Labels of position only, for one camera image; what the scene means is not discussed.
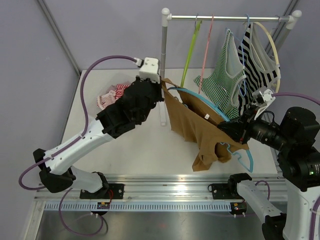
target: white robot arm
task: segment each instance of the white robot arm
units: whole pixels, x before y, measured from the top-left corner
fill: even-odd
[[[277,161],[287,186],[287,214],[275,208],[246,173],[231,175],[228,189],[252,207],[266,240],[319,239],[319,220],[313,212],[320,201],[320,153],[313,147],[320,129],[316,116],[308,109],[291,107],[278,125],[274,119],[269,123],[261,115],[255,117],[258,108],[252,106],[218,128],[236,142],[245,144],[253,138],[279,151]]]
[[[150,57],[136,60],[140,67],[139,76],[124,90],[121,98],[97,114],[85,134],[76,134],[50,150],[37,149],[33,152],[36,163],[47,159],[39,165],[39,175],[50,192],[57,193],[72,187],[102,196],[108,190],[108,182],[102,173],[85,172],[73,164],[100,145],[142,124],[157,102],[164,100],[158,74],[159,60]]]

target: gray wall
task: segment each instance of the gray wall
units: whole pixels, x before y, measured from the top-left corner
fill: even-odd
[[[296,9],[302,11],[302,17],[279,51],[282,77],[280,92],[301,93],[320,99],[320,1],[301,0]],[[281,121],[292,106],[310,109],[320,123],[320,107],[302,98],[278,97],[270,109]],[[320,150],[320,133],[315,146]]]
[[[0,239],[17,240],[34,196],[18,177],[59,143],[78,78],[34,0],[1,1],[0,34]]]
[[[129,55],[160,57],[161,10],[175,15],[212,15],[273,17],[282,15],[290,0],[45,0],[81,69],[97,58]],[[202,66],[210,22],[202,24],[190,61],[191,68]],[[266,24],[269,29],[275,24]],[[241,37],[240,22],[215,22],[207,67],[213,67],[230,28]],[[173,21],[168,28],[167,68],[183,68],[194,32],[193,21]],[[108,61],[100,69],[132,69],[126,61]]]

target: blue hanger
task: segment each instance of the blue hanger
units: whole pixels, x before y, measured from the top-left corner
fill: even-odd
[[[188,93],[192,96],[197,97],[198,99],[200,99],[201,101],[203,101],[205,104],[207,104],[210,108],[212,108],[217,114],[219,114],[223,120],[225,120],[226,122],[229,122],[230,119],[212,102],[210,102],[209,100],[205,99],[203,96],[201,96],[198,93],[195,93],[193,91],[190,91],[189,89],[186,88],[180,88],[180,87],[169,87],[168,90],[178,90],[178,91],[182,91],[185,93]],[[227,147],[227,151],[232,155],[232,156],[238,156],[238,162],[245,168],[247,169],[250,173],[252,173],[254,171],[254,159],[251,155],[250,150],[246,150],[246,154],[248,155],[249,161],[250,161],[250,167],[248,168],[245,163],[242,161],[242,156],[239,152],[231,152],[230,151],[230,144],[228,144]]]

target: clothes rack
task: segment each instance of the clothes rack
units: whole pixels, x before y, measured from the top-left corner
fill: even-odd
[[[211,21],[212,18],[214,21],[227,21],[227,22],[247,22],[248,18],[246,16],[200,16],[200,15],[172,15],[168,8],[163,8],[162,11],[162,40],[161,40],[161,61],[160,61],[160,76],[165,77],[166,69],[166,50],[167,50],[167,32],[169,21],[173,20],[199,20],[199,21]],[[280,40],[278,40],[278,45],[276,48],[282,46],[286,38],[288,37],[290,31],[294,28],[298,19],[302,16],[300,10],[295,10],[292,15],[289,16],[272,16],[272,17],[249,17],[251,22],[278,22],[286,23],[285,28],[282,31],[285,31],[285,34]]]

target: red white striped cloth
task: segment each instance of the red white striped cloth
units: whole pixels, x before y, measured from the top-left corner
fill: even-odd
[[[116,90],[115,90],[115,100],[118,100],[119,98],[121,98],[124,93],[125,93],[125,89],[127,87],[129,87],[130,84],[117,84],[115,87],[116,87]]]
[[[107,106],[114,104],[116,99],[116,92],[113,90],[110,90],[105,95],[99,95],[96,100],[96,105],[101,109],[104,110]]]

